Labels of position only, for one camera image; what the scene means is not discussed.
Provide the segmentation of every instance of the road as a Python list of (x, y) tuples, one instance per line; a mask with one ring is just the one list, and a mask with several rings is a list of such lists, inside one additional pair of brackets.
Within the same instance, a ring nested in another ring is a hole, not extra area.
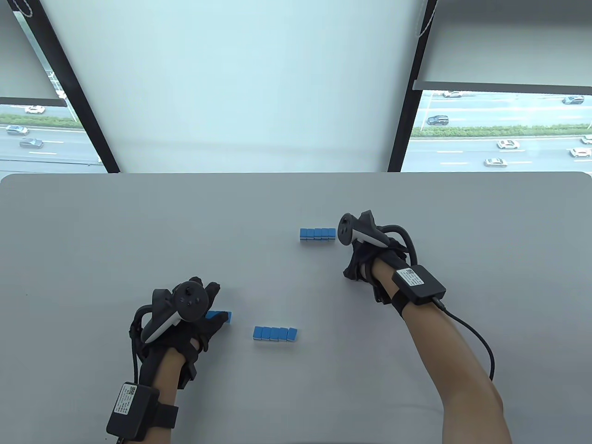
[[(579, 137), (523, 138), (518, 150), (500, 150), (497, 139), (420, 140), (409, 143), (403, 171), (584, 171), (592, 172), (592, 157), (574, 159), (572, 148), (592, 149)], [(507, 168), (488, 168), (485, 159), (500, 157)]]
[(21, 148), (21, 136), (0, 126), (0, 178), (10, 173), (104, 173), (91, 141), (82, 130), (32, 128), (27, 137), (44, 141), (41, 149)]
[(26, 106), (23, 105), (0, 105), (0, 114), (16, 114), (28, 117), (46, 115), (49, 117), (65, 117), (70, 119), (75, 117), (71, 107), (45, 107), (45, 112), (43, 114), (27, 114), (25, 108)]
[(433, 115), (447, 115), (451, 127), (556, 125), (592, 123), (592, 97), (580, 105), (564, 105), (564, 96), (544, 94), (465, 93), (444, 98), (424, 91), (414, 126)]

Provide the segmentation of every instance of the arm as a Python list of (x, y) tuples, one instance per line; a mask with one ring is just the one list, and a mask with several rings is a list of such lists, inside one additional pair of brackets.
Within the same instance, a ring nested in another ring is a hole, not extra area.
[[(179, 383), (179, 374), (181, 367), (185, 363), (185, 357), (175, 349), (169, 349), (162, 362), (152, 387), (160, 390), (158, 400), (161, 404), (169, 406), (175, 405), (175, 398), (177, 396), (177, 384)], [(144, 444), (170, 444), (170, 429), (163, 429), (161, 427), (151, 427), (146, 433)]]
[[(380, 259), (372, 265), (391, 298), (393, 272)], [(403, 320), (444, 406), (443, 444), (511, 444), (500, 395), (452, 321), (434, 304), (411, 303)]]

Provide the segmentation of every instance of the roller blind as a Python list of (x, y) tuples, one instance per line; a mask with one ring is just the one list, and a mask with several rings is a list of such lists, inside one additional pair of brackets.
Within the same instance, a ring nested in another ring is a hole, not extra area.
[(414, 87), (592, 94), (592, 2), (439, 0)]
[(417, 0), (43, 0), (123, 172), (386, 170)]
[(5, 0), (0, 1), (0, 104), (66, 106)]

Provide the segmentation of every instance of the wrist strap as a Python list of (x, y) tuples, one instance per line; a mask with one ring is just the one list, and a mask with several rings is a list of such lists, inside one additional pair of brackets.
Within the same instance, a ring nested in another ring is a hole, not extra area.
[(162, 427), (163, 429), (174, 429), (177, 422), (179, 407), (167, 404), (156, 404), (154, 419), (150, 427)]

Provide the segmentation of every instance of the glove finger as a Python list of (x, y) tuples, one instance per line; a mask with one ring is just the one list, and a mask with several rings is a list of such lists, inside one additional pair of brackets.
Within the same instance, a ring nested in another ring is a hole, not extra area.
[(219, 291), (220, 291), (220, 284), (218, 284), (217, 282), (210, 282), (208, 285), (206, 285), (205, 292), (208, 295), (208, 310), (212, 308), (212, 304), (214, 303), (214, 299), (216, 298), (216, 295), (218, 294)]
[(208, 336), (210, 339), (212, 336), (216, 334), (218, 330), (222, 328), (224, 323), (228, 320), (228, 312), (221, 311), (216, 316), (206, 319), (205, 322), (201, 325), (201, 331)]
[(197, 282), (197, 283), (198, 283), (198, 284), (200, 284), (202, 287), (204, 286), (204, 283), (203, 283), (203, 282), (201, 282), (201, 279), (199, 279), (199, 277), (197, 277), (197, 276), (193, 276), (193, 277), (190, 279), (190, 281)]

